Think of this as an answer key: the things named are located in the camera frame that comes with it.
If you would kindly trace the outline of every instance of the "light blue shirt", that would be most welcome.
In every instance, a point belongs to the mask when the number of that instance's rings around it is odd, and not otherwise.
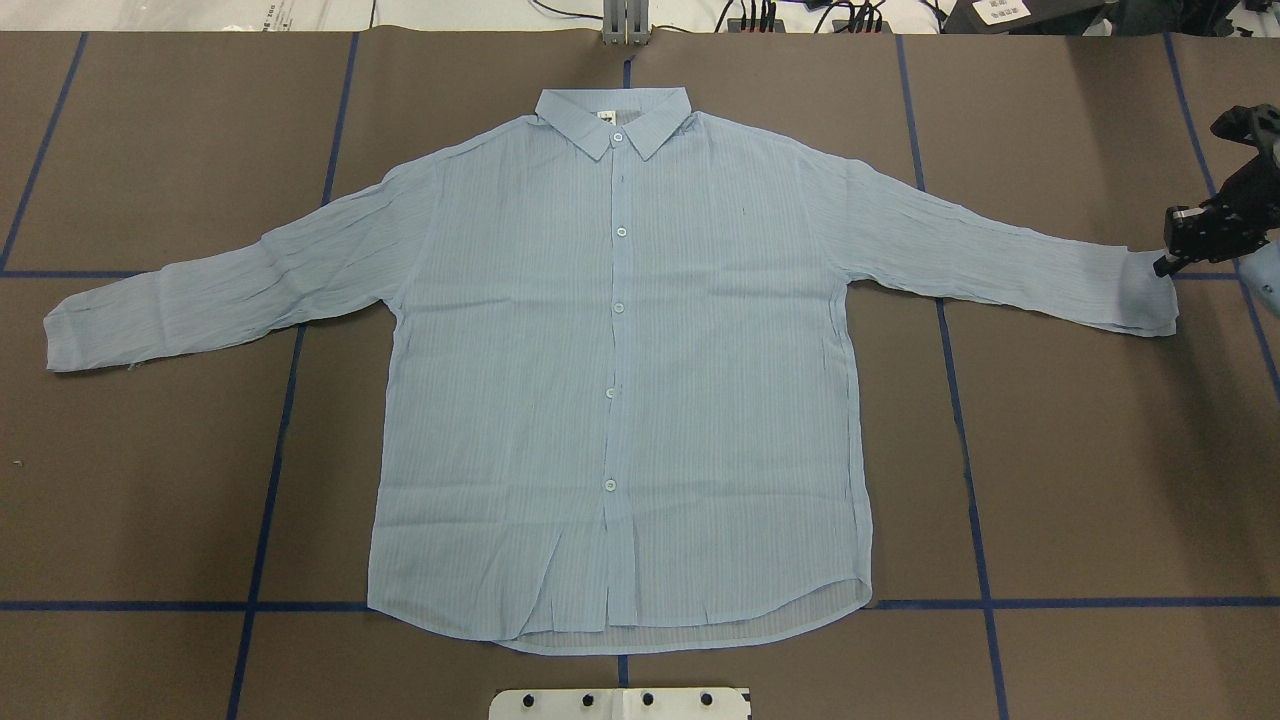
[[[49,368],[78,370],[385,302],[370,607],[530,652],[654,652],[870,600],[847,283],[1170,334],[1156,256],[980,218],[680,88],[548,90],[536,115],[45,327]]]

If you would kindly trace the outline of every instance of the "white sticker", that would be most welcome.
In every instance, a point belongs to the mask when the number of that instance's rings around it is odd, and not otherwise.
[[[262,32],[288,32],[293,27],[293,0],[280,0],[266,6]]]
[[[1032,14],[1027,5],[1023,5],[1023,0],[978,0],[973,4],[973,9],[982,18],[982,22],[989,26],[1007,23]]]

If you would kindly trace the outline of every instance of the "shirt collar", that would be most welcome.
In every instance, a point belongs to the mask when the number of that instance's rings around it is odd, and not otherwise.
[[[628,90],[544,90],[538,117],[599,160],[618,131],[595,117],[598,110],[637,110],[641,115],[622,126],[640,156],[648,160],[689,118],[692,108],[684,87]]]

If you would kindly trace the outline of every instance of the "shirt sleeve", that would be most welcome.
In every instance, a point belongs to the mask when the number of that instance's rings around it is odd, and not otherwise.
[[[1160,251],[1051,237],[947,202],[865,163],[805,149],[800,191],[812,232],[849,281],[1012,305],[1137,336],[1175,331],[1178,299]]]
[[[229,347],[390,299],[416,258],[411,237],[393,220],[403,184],[394,173],[248,247],[63,300],[45,318],[49,369]]]

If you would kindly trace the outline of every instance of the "grid line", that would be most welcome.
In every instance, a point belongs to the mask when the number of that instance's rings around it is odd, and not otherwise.
[[[72,91],[72,81],[76,79],[76,70],[79,68],[81,58],[84,56],[84,45],[88,42],[88,33],[82,32],[79,41],[76,44],[76,53],[72,55],[72,64],[67,68],[67,77],[63,79],[63,88],[58,92],[58,101],[54,102],[54,111],[49,115],[49,126],[45,127],[45,135],[40,138],[40,147],[36,150],[36,159],[31,164],[31,173],[27,174],[27,184],[22,188],[22,197],[18,199],[18,209],[14,210],[13,222],[9,224],[9,233],[4,238],[4,249],[0,249],[0,270],[5,269],[9,264],[9,255],[13,252],[13,246],[18,242],[18,228],[22,225],[22,217],[27,214],[27,202],[31,201],[31,193],[36,190],[36,178],[40,177],[40,168],[45,164],[45,154],[49,152],[49,145],[54,141],[54,129],[58,127],[58,119],[63,114],[63,106],[67,105],[67,96]]]
[[[324,195],[320,206],[333,200],[333,178],[338,169],[338,152],[342,147],[343,122],[347,115],[347,101],[351,97],[351,79],[356,69],[356,53],[360,49],[360,33],[351,33],[347,50],[347,69],[342,81],[342,97],[338,101],[338,118],[334,122],[333,145],[329,147],[329,165],[325,170]],[[293,342],[293,357],[289,361],[289,379],[284,388],[284,407],[280,410],[280,428],[275,436],[275,454],[271,459],[271,479],[266,487],[266,500],[262,503],[262,524],[259,528],[257,550],[253,555],[253,574],[250,580],[248,602],[244,607],[244,624],[241,629],[239,651],[236,655],[236,670],[232,675],[230,697],[227,701],[227,720],[234,720],[239,712],[241,691],[244,687],[244,673],[248,667],[250,646],[253,641],[253,621],[257,616],[259,592],[262,587],[262,570],[266,565],[268,541],[271,534],[271,519],[275,514],[275,497],[280,487],[280,471],[284,468],[284,439],[289,430],[293,414],[293,397],[298,383],[298,360],[302,357],[302,341],[307,334],[307,324],[298,325]]]
[[[906,129],[911,141],[911,160],[915,165],[915,187],[922,192],[924,184],[924,163],[920,155],[919,131],[915,126],[915,108],[911,102],[911,81],[906,64],[906,45],[901,35],[895,35],[897,45],[897,69],[902,79],[902,102],[906,111]],[[1000,660],[1000,638],[996,633],[996,612],[991,607],[991,582],[987,577],[987,553],[982,542],[982,519],[978,511],[978,493],[973,486],[973,465],[969,462],[969,439],[964,429],[964,409],[960,406],[960,387],[956,382],[955,356],[951,352],[951,331],[947,327],[947,311],[942,299],[934,299],[938,314],[938,333],[942,336],[942,359],[947,369],[947,388],[951,393],[951,413],[960,439],[960,455],[964,461],[964,482],[969,495],[969,536],[973,541],[973,559],[978,571],[978,588],[982,593],[982,615],[987,626],[987,655],[991,657],[991,678],[996,692],[996,711],[1000,720],[1009,720],[1009,700],[1005,692],[1005,670]]]
[[[169,600],[3,600],[0,612],[244,612],[248,602]],[[892,598],[864,610],[1115,610],[1169,607],[1280,607],[1280,596],[1149,596],[1149,597],[993,597],[982,598]],[[362,600],[259,601],[255,612],[376,612]],[[627,656],[618,656],[622,687],[627,679]]]
[[[1183,86],[1183,73],[1178,67],[1178,53],[1174,49],[1174,37],[1165,32],[1165,55],[1169,58],[1169,72],[1174,78],[1174,90],[1178,92],[1178,104],[1181,106],[1183,122],[1187,123],[1187,135],[1190,137],[1192,149],[1196,151],[1196,161],[1199,164],[1201,173],[1204,176],[1204,188],[1208,190],[1210,197],[1217,195],[1217,183],[1213,182],[1213,173],[1208,169],[1208,161],[1204,159],[1204,150],[1201,147],[1199,133],[1196,131],[1196,120],[1192,118],[1192,105],[1187,100],[1187,91]],[[1253,325],[1253,336],[1258,340],[1258,348],[1262,351],[1262,364],[1267,369],[1267,375],[1271,378],[1271,391],[1275,393],[1276,400],[1280,401],[1280,373],[1276,372],[1275,356],[1271,354],[1271,345],[1267,342],[1267,334],[1262,331],[1262,320],[1258,319],[1258,309],[1253,302],[1253,295],[1249,291],[1249,286],[1245,284],[1244,278],[1240,277],[1240,260],[1236,258],[1231,260],[1231,265],[1235,268],[1235,282],[1240,286],[1240,293],[1244,297],[1244,307],[1249,314],[1249,324]]]

